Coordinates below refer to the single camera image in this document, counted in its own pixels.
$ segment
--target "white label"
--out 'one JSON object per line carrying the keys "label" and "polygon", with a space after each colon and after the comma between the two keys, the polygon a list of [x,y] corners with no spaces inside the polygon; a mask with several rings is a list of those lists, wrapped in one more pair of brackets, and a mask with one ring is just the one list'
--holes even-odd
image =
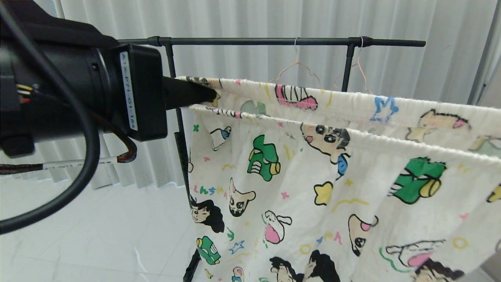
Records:
{"label": "white label", "polygon": [[120,53],[120,65],[122,66],[122,78],[124,81],[125,103],[127,104],[127,112],[129,113],[129,126],[130,129],[137,131],[136,108],[134,107],[134,93],[132,92],[129,69],[129,53],[126,51]]}

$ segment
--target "thick black cable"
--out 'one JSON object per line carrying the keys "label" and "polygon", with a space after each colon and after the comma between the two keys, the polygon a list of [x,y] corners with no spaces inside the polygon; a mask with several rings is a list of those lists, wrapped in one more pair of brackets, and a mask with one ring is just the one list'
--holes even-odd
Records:
{"label": "thick black cable", "polygon": [[12,36],[18,41],[20,48],[25,51],[31,63],[38,68],[42,75],[50,80],[52,85],[58,89],[64,99],[75,111],[75,114],[79,118],[86,143],[84,165],[74,182],[59,196],[43,206],[0,221],[0,234],[6,234],[36,223],[54,214],[73,201],[91,181],[98,165],[100,148],[99,134],[87,108],[78,99],[64,76],[57,70],[45,54],[40,51],[33,39],[23,30],[20,21],[3,1],[0,1],[0,17],[2,18],[2,24],[5,24],[11,31]]}

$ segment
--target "clothes hanger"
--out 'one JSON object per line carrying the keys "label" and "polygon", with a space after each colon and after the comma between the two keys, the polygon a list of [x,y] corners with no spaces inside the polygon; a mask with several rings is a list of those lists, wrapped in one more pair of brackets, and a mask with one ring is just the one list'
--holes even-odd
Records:
{"label": "clothes hanger", "polygon": [[[364,38],[362,36],[360,38],[362,39],[362,45],[360,45],[360,49],[358,50],[357,62],[355,64],[351,65],[351,68],[358,65],[358,69],[360,70],[360,73],[362,73],[362,77],[364,78],[364,90],[369,91],[369,93],[372,94],[372,91],[370,89],[367,89],[367,78],[365,77],[365,73],[362,70],[362,66],[360,65],[360,52],[362,51],[362,48],[364,47]],[[343,75],[343,73],[339,74],[336,77],[336,79],[334,80],[334,87],[336,89],[339,89],[339,87],[336,85],[336,83],[337,83],[339,77],[341,77],[341,75]]]}
{"label": "clothes hanger", "polygon": [[279,73],[279,76],[278,76],[276,79],[272,79],[272,80],[270,80],[268,83],[271,83],[272,81],[276,81],[276,82],[278,82],[278,80],[280,79],[280,77],[282,76],[282,74],[283,74],[285,71],[287,71],[288,69],[292,68],[292,67],[293,67],[293,66],[295,66],[295,65],[300,65],[300,66],[305,67],[305,68],[306,68],[306,69],[310,72],[310,76],[315,76],[315,77],[317,78],[317,81],[318,81],[318,88],[320,89],[320,78],[318,78],[318,75],[317,75],[316,73],[313,73],[309,67],[307,67],[305,64],[303,64],[303,63],[301,63],[301,62],[299,61],[299,50],[298,50],[298,46],[296,45],[296,42],[297,42],[298,38],[299,38],[299,37],[296,37],[296,39],[294,40],[294,48],[296,49],[296,61],[295,61],[292,65],[290,65],[290,66],[288,66],[287,68],[283,69],[283,70]]}

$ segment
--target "cartoon print shorts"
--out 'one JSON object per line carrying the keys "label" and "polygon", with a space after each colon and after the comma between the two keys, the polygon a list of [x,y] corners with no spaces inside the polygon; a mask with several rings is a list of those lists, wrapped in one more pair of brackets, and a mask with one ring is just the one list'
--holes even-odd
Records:
{"label": "cartoon print shorts", "polygon": [[499,249],[501,110],[180,79],[217,91],[190,107],[207,280],[454,281]]}

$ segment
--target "white floor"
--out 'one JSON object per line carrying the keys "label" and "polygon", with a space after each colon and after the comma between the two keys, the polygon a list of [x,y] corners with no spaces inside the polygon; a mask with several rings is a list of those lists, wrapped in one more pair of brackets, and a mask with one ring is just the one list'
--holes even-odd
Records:
{"label": "white floor", "polygon": [[[1,218],[33,209],[68,185],[0,179]],[[184,188],[86,189],[55,215],[0,237],[0,281],[181,282],[195,250],[193,226]],[[206,280],[199,268],[193,282]],[[461,281],[493,282],[481,270]]]}

